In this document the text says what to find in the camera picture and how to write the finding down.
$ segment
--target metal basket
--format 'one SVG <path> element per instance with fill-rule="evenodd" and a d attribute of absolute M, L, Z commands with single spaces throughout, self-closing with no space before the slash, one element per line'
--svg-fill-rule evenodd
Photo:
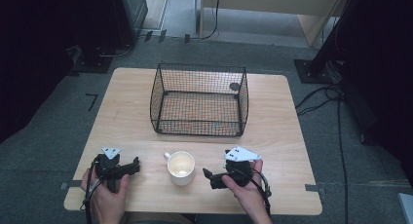
<path fill-rule="evenodd" d="M 150 105 L 157 133 L 243 135 L 248 115 L 245 68 L 161 63 Z"/>

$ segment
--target cup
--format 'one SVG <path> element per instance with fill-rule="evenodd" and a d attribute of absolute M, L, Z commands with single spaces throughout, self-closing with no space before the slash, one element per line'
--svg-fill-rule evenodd
<path fill-rule="evenodd" d="M 194 180 L 195 161 L 189 153 L 184 151 L 172 155 L 165 153 L 164 158 L 168 162 L 169 177 L 174 184 L 185 186 Z"/>

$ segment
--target person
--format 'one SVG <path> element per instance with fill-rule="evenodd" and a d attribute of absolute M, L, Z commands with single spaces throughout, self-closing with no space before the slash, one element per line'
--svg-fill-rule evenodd
<path fill-rule="evenodd" d="M 253 168 L 252 179 L 259 185 L 261 185 L 261 176 L 259 172 L 262 171 L 262 167 L 262 160 L 251 162 L 251 168 Z M 83 175 L 81 188 L 84 191 L 86 191 L 89 171 L 90 169 L 88 168 Z M 93 170 L 91 183 L 93 184 L 95 180 L 96 173 Z M 128 174 L 122 177 L 118 193 L 110 192 L 105 186 L 98 186 L 96 188 L 91 198 L 91 210 L 99 224 L 119 224 L 122 222 L 125 214 L 129 180 L 130 176 Z M 234 197 L 237 198 L 241 207 L 245 210 L 253 223 L 272 223 L 265 209 L 264 201 L 254 184 L 249 182 L 246 186 L 240 187 L 228 175 L 222 176 L 222 181 L 227 185 L 228 189 L 234 193 Z"/>

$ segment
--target floor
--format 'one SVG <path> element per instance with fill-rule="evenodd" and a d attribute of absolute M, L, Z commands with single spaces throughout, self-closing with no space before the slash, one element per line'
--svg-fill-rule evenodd
<path fill-rule="evenodd" d="M 194 0 L 147 0 L 147 3 L 149 12 L 142 33 L 152 30 L 159 35 L 166 30 L 168 37 L 184 38 L 189 34 L 191 39 L 199 38 Z M 329 21 L 313 48 L 322 46 L 336 20 Z M 210 35 L 215 26 L 215 9 L 206 9 L 204 26 L 204 36 Z M 291 14 L 219 9 L 217 29 L 208 40 L 310 48 L 297 16 Z"/>

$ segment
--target light wood surface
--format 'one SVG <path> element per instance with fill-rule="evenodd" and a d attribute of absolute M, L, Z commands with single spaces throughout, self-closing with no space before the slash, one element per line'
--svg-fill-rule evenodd
<path fill-rule="evenodd" d="M 80 180 L 101 147 L 122 148 L 121 165 L 139 157 L 140 173 L 131 177 L 128 211 L 244 213 L 231 191 L 212 190 L 202 168 L 225 171 L 225 149 L 241 145 L 262 156 L 263 173 L 273 196 L 273 214 L 318 215 L 319 193 L 285 77 L 247 74 L 249 111 L 243 136 L 164 135 L 149 118 L 154 69 L 118 68 L 110 81 L 73 179 Z M 165 152 L 184 150 L 196 161 L 196 177 L 185 187 L 169 180 Z M 64 206 L 79 210 L 84 192 L 70 188 Z"/>
<path fill-rule="evenodd" d="M 307 42 L 313 46 L 340 2 L 341 0 L 219 0 L 219 9 L 299 15 Z M 204 8 L 216 8 L 216 0 L 201 0 L 201 37 L 204 30 Z"/>

